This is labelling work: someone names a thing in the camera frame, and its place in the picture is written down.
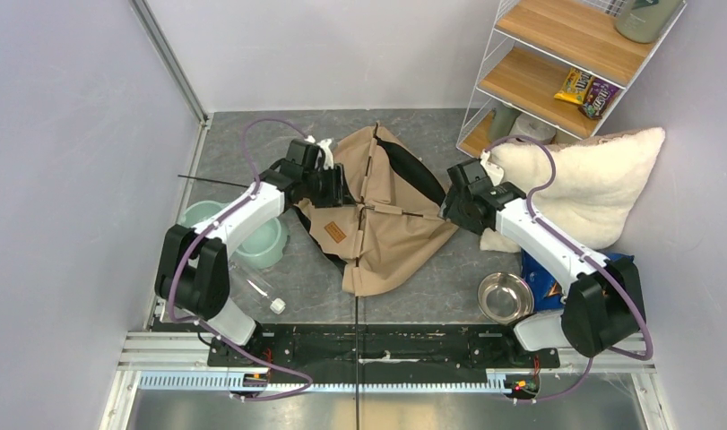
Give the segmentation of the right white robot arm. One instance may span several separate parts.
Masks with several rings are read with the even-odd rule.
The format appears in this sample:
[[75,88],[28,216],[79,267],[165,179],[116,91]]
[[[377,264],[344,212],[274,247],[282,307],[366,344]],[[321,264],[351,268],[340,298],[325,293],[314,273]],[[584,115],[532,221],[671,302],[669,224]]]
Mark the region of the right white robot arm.
[[605,350],[626,355],[618,344],[640,333],[648,360],[653,341],[647,329],[641,280],[628,257],[610,259],[575,241],[532,204],[517,186],[490,177],[477,159],[447,170],[451,184],[440,216],[476,234],[490,229],[519,245],[560,285],[562,308],[524,317],[500,342],[511,366],[524,366],[536,351],[571,347],[593,358]]

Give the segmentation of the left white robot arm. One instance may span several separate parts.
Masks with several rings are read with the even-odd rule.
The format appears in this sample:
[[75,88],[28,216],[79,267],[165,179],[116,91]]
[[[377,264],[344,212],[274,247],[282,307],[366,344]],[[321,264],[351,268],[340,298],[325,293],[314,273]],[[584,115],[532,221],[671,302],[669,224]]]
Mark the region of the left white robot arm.
[[193,227],[166,232],[154,284],[174,323],[198,323],[223,341],[243,366],[258,363],[264,342],[257,322],[230,296],[229,259],[263,224],[303,200],[323,207],[354,202],[332,140],[294,139],[286,155],[255,176],[235,201]]

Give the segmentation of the tan fabric pet tent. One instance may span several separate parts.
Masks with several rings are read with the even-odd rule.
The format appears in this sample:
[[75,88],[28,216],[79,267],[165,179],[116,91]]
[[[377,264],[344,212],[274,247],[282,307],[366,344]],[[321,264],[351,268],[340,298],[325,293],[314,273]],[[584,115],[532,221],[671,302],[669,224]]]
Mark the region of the tan fabric pet tent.
[[325,256],[342,271],[342,289],[357,297],[400,287],[456,232],[439,216],[446,189],[387,128],[366,126],[333,150],[354,198],[351,206],[295,211]]

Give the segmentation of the long black tent pole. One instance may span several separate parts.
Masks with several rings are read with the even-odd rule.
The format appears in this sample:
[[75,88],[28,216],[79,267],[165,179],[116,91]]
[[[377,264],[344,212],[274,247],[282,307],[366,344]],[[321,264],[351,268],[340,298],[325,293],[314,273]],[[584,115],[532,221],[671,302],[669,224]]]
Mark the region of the long black tent pole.
[[[362,207],[359,210],[359,221],[358,221],[358,230],[363,229],[364,223],[365,223],[365,206]],[[353,370],[355,374],[355,383],[354,383],[354,406],[355,406],[355,429],[360,430],[361,423],[360,423],[360,375],[361,371],[359,370],[359,359],[360,359],[360,328],[359,328],[359,295],[357,292],[357,289],[353,292],[354,296],[354,358],[353,358]]]

